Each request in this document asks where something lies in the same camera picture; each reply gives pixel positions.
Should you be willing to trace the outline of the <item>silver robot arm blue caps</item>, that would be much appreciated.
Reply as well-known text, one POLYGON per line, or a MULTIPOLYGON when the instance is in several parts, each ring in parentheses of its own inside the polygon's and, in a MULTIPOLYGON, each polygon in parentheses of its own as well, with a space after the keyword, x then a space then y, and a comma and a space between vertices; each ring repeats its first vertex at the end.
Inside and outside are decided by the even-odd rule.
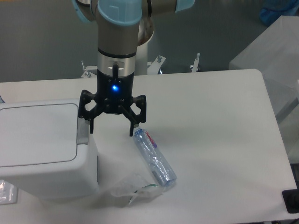
POLYGON ((89 122, 106 114, 122 114, 130 121, 129 135, 146 122, 145 95, 132 96, 140 22, 143 18, 191 8, 193 0, 74 0, 83 21, 98 26, 97 91, 82 90, 78 117, 89 122))

